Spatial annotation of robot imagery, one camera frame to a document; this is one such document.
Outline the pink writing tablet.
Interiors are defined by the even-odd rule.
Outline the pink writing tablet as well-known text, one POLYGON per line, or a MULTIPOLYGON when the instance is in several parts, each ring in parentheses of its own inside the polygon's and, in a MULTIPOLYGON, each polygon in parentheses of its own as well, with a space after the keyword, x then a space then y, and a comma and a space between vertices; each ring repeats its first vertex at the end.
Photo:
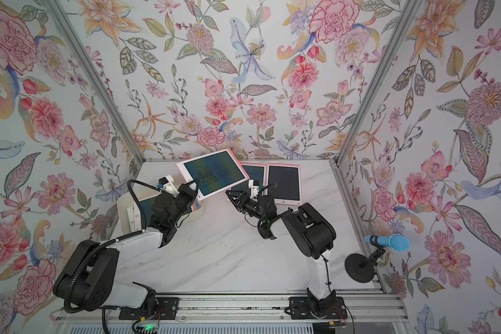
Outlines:
POLYGON ((268 164, 267 181, 268 185, 274 182, 277 184, 273 196, 276 205, 299 206, 303 204, 300 166, 268 164))
POLYGON ((197 183, 199 201, 250 179, 235 154, 229 149, 181 161, 176 166, 186 182, 197 183))
POLYGON ((259 190, 264 187, 267 166, 265 164, 242 163, 242 167, 248 174, 249 180, 233 186, 230 190, 246 192, 251 199, 257 200, 259 190))

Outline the cream plastic storage box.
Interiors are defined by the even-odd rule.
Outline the cream plastic storage box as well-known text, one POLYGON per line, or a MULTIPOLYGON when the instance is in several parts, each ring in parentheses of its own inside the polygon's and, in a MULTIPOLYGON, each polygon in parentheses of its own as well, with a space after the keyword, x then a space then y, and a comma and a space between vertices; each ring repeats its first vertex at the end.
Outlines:
MULTIPOLYGON (((138 184, 133 184, 132 190, 140 201, 154 199, 162 189, 169 190, 169 193, 176 196, 177 189, 175 186, 158 185, 154 187, 156 190, 138 184)), ((117 209, 121 224, 121 232, 123 234, 128 234, 141 229, 141 214, 139 213, 139 209, 137 208, 130 193, 125 193, 118 199, 117 209)))

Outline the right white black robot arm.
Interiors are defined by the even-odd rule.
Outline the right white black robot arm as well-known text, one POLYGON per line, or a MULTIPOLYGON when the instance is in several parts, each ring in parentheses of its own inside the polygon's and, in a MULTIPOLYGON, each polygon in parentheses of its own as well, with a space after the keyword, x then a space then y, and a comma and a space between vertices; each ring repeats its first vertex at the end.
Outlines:
POLYGON ((292 320, 347 320, 345 302, 331 282, 329 264, 336 239, 334 227, 309 203, 278 214, 272 195, 264 195, 263 190, 250 193, 227 190, 225 194, 238 212, 258 219, 256 228, 263 239, 289 235, 306 256, 309 277, 306 296, 290 297, 285 314, 292 320))

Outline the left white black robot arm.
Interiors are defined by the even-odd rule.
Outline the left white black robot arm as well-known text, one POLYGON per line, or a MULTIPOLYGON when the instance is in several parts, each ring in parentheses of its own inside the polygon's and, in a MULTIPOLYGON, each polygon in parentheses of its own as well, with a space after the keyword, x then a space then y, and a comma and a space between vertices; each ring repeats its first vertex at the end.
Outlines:
POLYGON ((198 182, 192 180, 178 188, 168 178, 163 178, 161 187, 143 183, 157 194, 147 209, 133 190, 136 183, 130 180, 127 187, 139 209, 140 229, 103 243, 85 240, 76 247, 52 290, 63 300, 65 312, 117 308, 143 320, 164 309, 153 288, 138 282, 120 283, 115 280, 116 270, 124 262, 171 242, 197 200, 198 182))

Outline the blue microphone on stand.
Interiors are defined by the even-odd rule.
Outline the blue microphone on stand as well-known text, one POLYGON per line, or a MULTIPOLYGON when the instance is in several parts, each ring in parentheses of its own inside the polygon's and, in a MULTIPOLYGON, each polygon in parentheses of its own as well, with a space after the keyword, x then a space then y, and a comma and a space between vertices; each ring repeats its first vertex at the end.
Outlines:
POLYGON ((411 242, 402 235, 391 235, 388 237, 370 235, 365 236, 364 241, 374 246, 376 249, 368 257, 358 253, 353 253, 345 259, 345 270, 350 278, 359 283, 368 283, 375 276, 377 260, 384 255, 386 249, 396 252, 408 251, 411 242))

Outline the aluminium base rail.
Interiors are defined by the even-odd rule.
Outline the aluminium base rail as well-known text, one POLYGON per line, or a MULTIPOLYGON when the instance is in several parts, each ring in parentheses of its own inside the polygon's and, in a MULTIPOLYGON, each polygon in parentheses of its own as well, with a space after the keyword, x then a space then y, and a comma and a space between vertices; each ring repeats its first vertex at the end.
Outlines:
MULTIPOLYGON (((384 294, 377 289, 339 290, 348 316, 354 316, 356 324, 366 322, 409 321, 406 307, 398 296, 384 294)), ((161 299, 177 298, 176 324, 191 323, 265 323, 289 322, 285 313, 292 297, 306 297, 303 291, 286 294, 158 294, 161 299)))

